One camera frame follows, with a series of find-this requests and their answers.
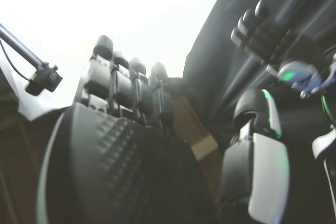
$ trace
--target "black cable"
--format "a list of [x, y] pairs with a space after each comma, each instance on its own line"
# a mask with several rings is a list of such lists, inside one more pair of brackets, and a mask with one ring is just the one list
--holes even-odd
[[5, 50], [5, 48], [4, 48], [4, 45], [2, 45], [1, 40], [0, 40], [0, 45], [1, 45], [1, 47], [2, 47], [2, 51], [4, 52], [4, 54], [5, 54], [5, 56], [6, 56], [7, 60], [8, 60], [8, 62], [9, 62], [9, 64], [10, 64], [11, 67], [15, 70], [15, 72], [17, 72], [17, 74], [18, 74], [19, 76], [21, 76], [23, 79], [25, 79], [25, 80], [27, 80], [27, 81], [30, 82], [30, 80], [29, 80], [27, 77], [25, 77], [23, 74], [21, 74], [21, 73], [19, 72], [19, 70], [17, 70], [16, 67], [14, 67], [13, 63], [11, 62], [10, 58], [8, 57], [8, 55], [7, 55], [7, 53], [6, 53], [6, 50]]

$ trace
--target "white fabric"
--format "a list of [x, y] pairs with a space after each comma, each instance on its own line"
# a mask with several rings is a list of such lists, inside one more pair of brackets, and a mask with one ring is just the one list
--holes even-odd
[[[182, 76], [185, 58], [216, 0], [1, 0], [0, 23], [43, 61], [59, 67], [63, 82], [54, 93], [32, 97], [26, 81], [0, 52], [0, 67], [29, 120], [71, 105], [81, 70], [97, 38], [104, 34], [127, 58], [147, 69], [160, 61], [171, 77]], [[27, 77], [34, 69], [5, 45]]]

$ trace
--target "bright white ceiling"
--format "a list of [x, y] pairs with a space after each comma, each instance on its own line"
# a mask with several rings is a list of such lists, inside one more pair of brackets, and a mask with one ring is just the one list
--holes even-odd
[[[70, 105], [81, 70], [97, 38], [105, 34], [127, 58], [138, 57], [147, 71], [162, 62], [171, 77], [181, 77], [185, 58], [216, 0], [0, 0], [0, 23], [43, 61], [59, 67], [58, 89], [37, 99], [0, 52], [0, 67], [15, 83], [25, 104], [21, 112], [33, 119], [52, 108]], [[6, 46], [14, 65], [26, 76], [34, 69]]]

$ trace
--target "black rod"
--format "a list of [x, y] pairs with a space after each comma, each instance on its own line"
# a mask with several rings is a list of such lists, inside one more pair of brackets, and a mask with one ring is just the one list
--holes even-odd
[[14, 37], [3, 25], [0, 24], [0, 38], [3, 39], [10, 47], [17, 51], [23, 58], [25, 58], [35, 68], [43, 64], [32, 51], [22, 44], [17, 38]]

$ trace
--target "textured grip surface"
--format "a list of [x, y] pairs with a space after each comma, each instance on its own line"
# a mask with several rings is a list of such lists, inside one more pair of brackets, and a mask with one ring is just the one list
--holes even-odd
[[49, 159], [49, 223], [212, 223], [215, 208], [185, 142], [74, 104]]

